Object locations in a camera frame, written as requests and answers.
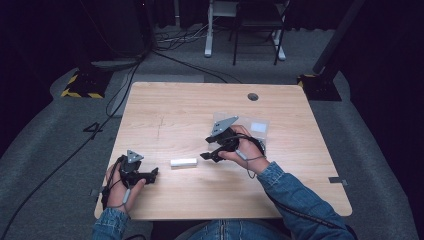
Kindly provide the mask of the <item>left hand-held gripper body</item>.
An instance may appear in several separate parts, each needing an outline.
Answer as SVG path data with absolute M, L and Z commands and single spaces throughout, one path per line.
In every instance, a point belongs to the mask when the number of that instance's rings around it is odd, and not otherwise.
M 125 186 L 134 186 L 139 180 L 152 175 L 151 172 L 140 173 L 138 171 L 143 159 L 142 155 L 132 150 L 128 150 L 126 155 L 119 158 L 121 162 L 119 173 Z

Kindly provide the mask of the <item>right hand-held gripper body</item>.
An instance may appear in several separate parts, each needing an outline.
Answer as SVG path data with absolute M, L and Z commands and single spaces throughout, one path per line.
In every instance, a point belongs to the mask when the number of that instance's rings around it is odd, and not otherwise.
M 239 145 L 239 137 L 231 126 L 238 120 L 238 116 L 216 121 L 210 136 L 217 136 L 218 148 L 221 151 L 234 152 Z

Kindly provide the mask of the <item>small white rectangular block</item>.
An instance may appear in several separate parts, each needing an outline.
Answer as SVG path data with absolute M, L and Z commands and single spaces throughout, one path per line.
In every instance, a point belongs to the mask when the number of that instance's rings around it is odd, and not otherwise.
M 170 165 L 172 167 L 193 167 L 198 163 L 196 158 L 172 159 Z

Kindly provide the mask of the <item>translucent plastic box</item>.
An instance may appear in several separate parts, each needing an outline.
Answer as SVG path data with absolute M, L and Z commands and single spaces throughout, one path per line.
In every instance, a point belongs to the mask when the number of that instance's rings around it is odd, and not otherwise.
M 250 135 L 259 141 L 262 149 L 266 150 L 267 134 L 268 134 L 269 124 L 270 124 L 269 120 L 248 117 L 243 115 L 234 115 L 234 114 L 229 114 L 225 112 L 215 112 L 213 114 L 212 127 L 216 121 L 227 119 L 233 116 L 238 116 L 238 120 L 233 125 L 241 125 L 245 127 L 247 131 L 250 133 Z M 217 143 L 211 143 L 209 145 L 210 145 L 209 147 L 210 150 L 215 149 L 219 146 Z

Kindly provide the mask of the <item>person's left hand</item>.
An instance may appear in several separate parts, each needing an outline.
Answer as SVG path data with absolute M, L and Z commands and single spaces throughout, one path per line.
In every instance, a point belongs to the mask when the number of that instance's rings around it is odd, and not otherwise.
M 128 189 L 121 182 L 119 168 L 120 164 L 117 164 L 116 167 L 111 166 L 106 172 L 106 179 L 111 179 L 110 184 L 112 185 L 107 207 L 115 208 L 128 214 L 135 205 L 145 185 L 145 179 L 139 180 L 137 184 L 129 190 L 129 195 L 126 197 Z

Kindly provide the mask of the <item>person's right hand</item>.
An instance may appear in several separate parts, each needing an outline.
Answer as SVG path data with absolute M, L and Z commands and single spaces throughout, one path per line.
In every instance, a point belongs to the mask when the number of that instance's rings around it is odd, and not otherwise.
M 221 151 L 219 155 L 225 160 L 233 161 L 246 170 L 252 171 L 256 175 L 261 174 L 270 164 L 259 148 L 248 139 L 242 138 L 239 140 L 238 150 L 245 159 L 236 152 Z

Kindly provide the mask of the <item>person's lap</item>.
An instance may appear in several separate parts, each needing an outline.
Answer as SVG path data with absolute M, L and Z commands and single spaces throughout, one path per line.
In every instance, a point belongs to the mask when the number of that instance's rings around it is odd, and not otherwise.
M 175 240 L 291 240 L 263 220 L 221 219 L 195 225 Z

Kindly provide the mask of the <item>black yellow striped stand base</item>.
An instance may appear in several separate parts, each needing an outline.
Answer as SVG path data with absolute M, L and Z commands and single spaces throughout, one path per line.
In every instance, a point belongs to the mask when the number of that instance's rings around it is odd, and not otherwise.
M 334 83 L 324 80 L 320 75 L 299 75 L 297 84 L 303 89 L 309 101 L 341 101 Z
M 94 73 L 76 71 L 70 77 L 61 96 L 94 99 L 104 98 L 112 75 L 112 72 L 101 70 Z

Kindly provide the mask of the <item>black chair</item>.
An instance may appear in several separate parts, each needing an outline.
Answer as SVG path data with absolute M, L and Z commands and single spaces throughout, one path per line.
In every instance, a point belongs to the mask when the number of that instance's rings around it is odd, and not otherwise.
M 232 64 L 237 62 L 241 32 L 268 32 L 275 49 L 274 64 L 280 60 L 285 16 L 292 0 L 238 0 L 229 39 L 235 37 Z

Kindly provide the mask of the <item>large black cabinet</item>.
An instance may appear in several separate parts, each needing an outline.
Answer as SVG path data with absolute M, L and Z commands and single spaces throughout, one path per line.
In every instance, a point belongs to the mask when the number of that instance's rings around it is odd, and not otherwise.
M 148 0 L 78 0 L 114 58 L 144 59 L 153 44 Z

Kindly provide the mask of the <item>black slanted stand pole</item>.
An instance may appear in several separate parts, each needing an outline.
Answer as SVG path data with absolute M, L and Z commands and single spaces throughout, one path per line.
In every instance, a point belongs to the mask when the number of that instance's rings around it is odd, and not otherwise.
M 320 57 L 316 61 L 315 65 L 313 66 L 312 70 L 314 73 L 322 74 L 323 71 L 326 69 L 331 57 L 336 51 L 337 46 L 340 44 L 342 38 L 348 31 L 349 27 L 352 25 L 365 1 L 366 0 L 353 1 L 345 16 L 343 17 L 342 21 L 335 30 L 332 38 L 330 39 L 325 49 L 321 53 Z

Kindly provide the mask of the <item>white desk frame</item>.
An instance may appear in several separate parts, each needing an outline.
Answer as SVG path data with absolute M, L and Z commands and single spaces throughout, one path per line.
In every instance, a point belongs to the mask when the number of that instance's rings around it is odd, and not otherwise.
M 207 35 L 205 42 L 204 55 L 206 57 L 212 56 L 213 48 L 213 23 L 219 17 L 235 17 L 236 16 L 236 2 L 235 0 L 209 0 L 208 9 L 208 25 Z M 271 39 L 276 49 L 278 59 L 284 61 L 286 55 L 282 47 L 279 44 L 282 42 L 281 37 L 283 36 L 282 30 L 274 30 L 271 33 Z

